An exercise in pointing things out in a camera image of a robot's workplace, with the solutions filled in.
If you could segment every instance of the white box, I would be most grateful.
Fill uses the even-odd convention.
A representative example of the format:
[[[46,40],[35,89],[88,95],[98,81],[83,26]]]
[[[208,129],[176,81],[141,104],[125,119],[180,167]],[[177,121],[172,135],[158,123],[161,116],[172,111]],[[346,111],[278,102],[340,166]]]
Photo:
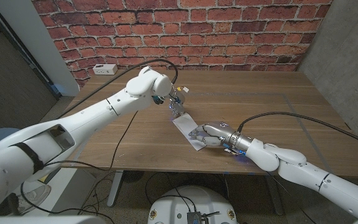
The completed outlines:
[[[118,70],[116,64],[96,64],[92,69],[97,75],[114,75]]]

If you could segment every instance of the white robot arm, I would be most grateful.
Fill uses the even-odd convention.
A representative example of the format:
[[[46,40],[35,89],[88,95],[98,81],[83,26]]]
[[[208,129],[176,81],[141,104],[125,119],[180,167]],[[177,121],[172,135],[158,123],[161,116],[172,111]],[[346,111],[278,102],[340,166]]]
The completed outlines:
[[[143,68],[125,89],[66,118],[21,129],[0,141],[0,203],[25,180],[37,180],[55,170],[96,131],[118,117],[150,106],[154,98],[170,99],[175,114],[183,114],[184,97],[169,78]]]
[[[264,171],[278,169],[284,179],[319,192],[358,218],[358,186],[310,164],[298,151],[263,144],[223,122],[200,125],[189,136],[210,146],[227,144],[229,148],[225,151],[245,154]]]

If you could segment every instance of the red brick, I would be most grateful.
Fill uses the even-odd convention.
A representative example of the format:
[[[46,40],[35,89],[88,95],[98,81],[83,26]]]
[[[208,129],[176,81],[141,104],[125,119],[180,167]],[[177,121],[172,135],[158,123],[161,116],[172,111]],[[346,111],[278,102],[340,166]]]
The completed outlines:
[[[301,40],[302,36],[300,34],[288,34],[285,39],[285,43],[294,43],[297,44]]]
[[[293,72],[296,65],[268,65],[266,71]]]
[[[164,24],[164,31],[166,34],[176,34],[179,32],[178,24]]]
[[[237,20],[241,18],[241,9],[210,9],[208,19],[215,21]]]
[[[73,34],[73,36],[86,35],[84,27],[82,27],[82,26],[71,26],[70,31]]]
[[[80,53],[77,50],[66,50],[64,52],[60,52],[60,55],[65,60],[78,59],[81,57]]]
[[[209,66],[209,69],[213,70],[213,71],[221,71],[221,70],[223,70],[223,66],[222,65],[212,65],[212,66]]]
[[[277,60],[276,57],[269,57],[269,56],[250,55],[247,57],[247,63],[251,63],[251,64],[270,64],[270,63],[275,63],[276,60]]]
[[[218,0],[218,6],[231,6],[233,5],[233,0]]]
[[[142,40],[140,37],[116,37],[117,46],[141,46]]]
[[[193,9],[191,10],[191,21],[206,21],[205,9]]]
[[[251,35],[250,34],[238,34],[236,43],[238,44],[250,44]]]
[[[246,62],[246,58],[244,56],[233,56],[233,58],[231,59],[231,63],[245,63]]]
[[[317,4],[317,3],[330,3],[332,0],[293,0],[292,3],[299,4]]]
[[[258,54],[271,54],[273,51],[272,45],[262,45],[258,47]]]
[[[140,23],[153,23],[153,12],[138,12],[136,17]]]
[[[215,23],[215,32],[230,32],[230,22]]]
[[[46,27],[51,27],[56,25],[55,21],[53,21],[50,16],[40,16],[40,17]]]
[[[175,65],[186,65],[185,57],[168,57],[167,60]]]
[[[298,12],[297,18],[310,19],[316,14],[316,6],[302,6]]]
[[[98,37],[98,42],[100,46],[105,46],[105,47],[112,46],[112,42],[109,37]]]
[[[291,0],[274,0],[274,4],[290,4]]]
[[[303,34],[301,44],[310,44],[316,34]]]
[[[182,47],[183,55],[208,55],[209,47]]]
[[[130,25],[117,25],[116,31],[118,35],[129,35],[132,33]]]
[[[283,31],[315,31],[319,24],[320,21],[286,21]]]
[[[167,55],[179,55],[180,47],[167,47]]]
[[[55,43],[57,50],[66,50],[67,49],[65,43],[62,40],[57,40],[54,43]]]
[[[298,46],[278,46],[274,49],[274,54],[276,55],[296,55],[303,54],[306,52],[307,47],[298,47]]]
[[[109,25],[93,25],[93,26],[85,26],[86,33],[88,35],[114,35],[116,31],[114,30],[114,26]]]
[[[183,22],[187,21],[188,13],[185,10],[155,11],[156,22]]]
[[[123,56],[122,54],[122,49],[121,48],[101,48],[101,47],[97,47],[96,48],[96,54],[98,56]]]
[[[70,70],[70,71],[75,71],[77,69],[80,69],[77,65],[76,62],[68,62],[67,63],[67,68]]]
[[[95,9],[107,9],[105,0],[72,0],[78,11],[92,11]]]
[[[266,5],[271,4],[272,0],[236,0],[236,5],[239,6],[255,6],[255,5]]]
[[[163,47],[140,47],[137,49],[139,56],[163,56],[165,49]]]
[[[252,71],[266,71],[266,65],[255,65]]]
[[[255,20],[258,18],[259,8],[247,7],[242,12],[242,20]]]
[[[235,34],[219,34],[206,36],[206,44],[234,44],[235,42]]]
[[[124,53],[125,53],[126,57],[137,56],[136,48],[133,48],[133,47],[128,47],[128,48],[124,49]]]
[[[225,46],[211,47],[210,55],[224,55],[224,53],[226,53],[226,47]]]
[[[93,37],[77,37],[65,39],[65,42],[69,49],[98,46],[97,41]]]
[[[251,65],[225,65],[227,71],[251,71]]]
[[[35,10],[36,10],[39,14],[50,13],[50,12],[57,12],[57,11],[58,11],[58,9],[57,9],[55,3],[53,3],[53,0],[33,1],[32,4],[34,5]]]
[[[144,62],[144,59],[141,57],[124,57],[117,58],[118,64],[121,65],[136,65],[138,63]]]
[[[184,65],[182,70],[208,70],[207,65]]]
[[[156,0],[126,0],[127,9],[158,9],[160,1]]]
[[[161,0],[161,6],[163,8],[177,8],[178,2],[177,0]]]
[[[109,9],[125,9],[122,0],[107,0]]]
[[[182,7],[215,6],[215,0],[180,0]]]
[[[162,26],[160,24],[136,24],[132,26],[134,34],[161,34]]]
[[[267,23],[265,31],[270,31],[270,32],[280,31],[283,23],[284,23],[283,21],[270,21]]]
[[[203,63],[207,63],[207,64],[226,64],[226,63],[230,63],[230,57],[226,57],[226,56],[206,56],[206,57],[203,57]]]
[[[89,68],[93,67],[97,63],[105,63],[105,61],[102,57],[94,57],[78,60],[77,63],[80,68]]]
[[[329,6],[320,6],[315,17],[324,18],[328,12],[328,9],[329,9]]]
[[[205,44],[205,37],[200,35],[192,35],[190,37],[190,43],[192,45],[203,45]]]
[[[82,57],[96,56],[93,49],[80,49],[80,53],[81,53]]]
[[[98,12],[97,13],[87,13],[87,14],[85,14],[85,16],[88,19],[89,24],[91,24],[91,25],[103,23],[102,16]]]
[[[291,61],[291,59],[292,59],[292,57],[282,56],[277,59],[276,63],[288,63]]]
[[[184,34],[210,33],[213,28],[206,22],[181,24],[181,32]]]
[[[160,45],[158,42],[158,36],[145,36],[145,37],[143,37],[143,41],[144,41],[144,44],[148,45],[148,46]]]
[[[201,57],[188,57],[187,58],[187,64],[200,64],[201,63]]]
[[[58,0],[55,1],[56,5],[59,7],[60,11],[62,12],[73,12],[75,11],[73,5],[65,0]]]
[[[281,44],[284,34],[257,34],[254,36],[255,44]]]
[[[228,55],[245,55],[256,52],[256,46],[228,46],[226,54]]]
[[[74,78],[80,78],[80,79],[83,79],[83,78],[87,78],[88,75],[86,74],[86,71],[85,70],[80,70],[80,71],[77,71],[77,72],[71,72],[74,76]]]
[[[57,27],[48,29],[49,35],[53,39],[61,39],[71,36],[66,27]]]
[[[298,10],[297,6],[269,6],[260,11],[261,19],[293,19]]]
[[[266,21],[234,22],[232,32],[261,32],[264,30]]]
[[[106,63],[118,64],[118,60],[115,57],[106,57]]]
[[[52,15],[52,19],[55,20],[56,25],[83,25],[88,24],[88,20],[85,14],[82,12],[68,12],[68,13],[56,13]]]
[[[135,23],[136,17],[133,12],[104,12],[102,13],[106,23]]]
[[[160,38],[161,45],[188,45],[188,36],[165,36]]]

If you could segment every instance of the black power cord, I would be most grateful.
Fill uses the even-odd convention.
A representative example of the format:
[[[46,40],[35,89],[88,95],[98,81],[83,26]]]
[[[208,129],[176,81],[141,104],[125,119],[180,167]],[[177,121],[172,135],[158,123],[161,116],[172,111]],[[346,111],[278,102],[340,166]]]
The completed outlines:
[[[260,117],[263,117],[263,116],[268,116],[268,115],[276,115],[276,114],[281,114],[281,115],[287,115],[287,116],[294,116],[294,117],[297,117],[297,118],[303,118],[303,119],[307,119],[309,121],[313,121],[313,122],[316,122],[316,123],[319,123],[319,124],[322,124],[324,126],[327,126],[329,128],[332,128],[333,130],[336,130],[336,131],[339,131],[340,133],[343,133],[347,136],[350,136],[356,140],[358,140],[358,136],[356,136],[355,134],[352,134],[350,132],[347,132],[339,127],[336,127],[336,126],[333,126],[331,124],[328,124],[328,123],[325,123],[324,121],[320,121],[318,119],[315,119],[315,118],[311,118],[311,117],[308,117],[308,116],[304,116],[304,115],[300,115],[300,114],[296,114],[296,113],[289,113],[289,112],[280,112],[280,111],[274,111],[274,112],[268,112],[268,113],[262,113],[262,114],[258,114],[258,115],[255,115],[255,116],[252,116],[248,119],[246,119],[245,121],[243,121],[239,128],[237,129],[238,132],[241,133],[242,131],[242,127],[246,124],[246,122],[250,121],[250,120],[253,120],[253,119],[256,119],[256,118],[260,118]]]
[[[142,63],[138,63],[137,65],[132,66],[131,68],[128,68],[127,70],[121,72],[120,74],[116,75],[114,78],[110,79],[109,81],[107,81],[106,83],[104,83],[103,85],[99,86],[97,89],[93,90],[90,94],[88,94],[86,97],[82,98],[80,101],[78,101],[77,103],[75,103],[73,106],[69,107],[67,110],[65,110],[61,115],[57,116],[56,119],[61,118],[62,116],[64,116],[65,114],[67,114],[68,112],[70,112],[72,109],[76,108],[78,105],[82,104],[85,100],[87,100],[89,97],[93,96],[95,93],[97,93],[99,90],[103,89],[104,87],[108,86],[110,83],[114,82],[116,79],[118,79],[119,77],[123,76],[125,73],[131,71],[134,68],[137,68],[139,66],[148,64],[148,63],[152,63],[152,62],[166,62],[170,65],[172,65],[172,67],[175,69],[175,76],[172,79],[172,84],[175,84],[175,82],[177,81],[178,78],[178,68],[170,61],[162,59],[162,58],[157,58],[157,59],[153,59],[153,60],[148,60]]]

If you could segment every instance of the white paper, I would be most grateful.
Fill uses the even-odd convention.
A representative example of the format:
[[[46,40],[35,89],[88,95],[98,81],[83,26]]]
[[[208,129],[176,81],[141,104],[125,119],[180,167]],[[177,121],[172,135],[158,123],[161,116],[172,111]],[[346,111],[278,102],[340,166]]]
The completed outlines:
[[[185,136],[185,138],[190,142],[190,144],[199,151],[204,148],[206,144],[200,142],[199,140],[192,139],[189,136],[189,133],[198,127],[198,125],[194,122],[193,118],[188,113],[181,115],[177,119],[172,121],[175,126],[179,129],[179,131]]]

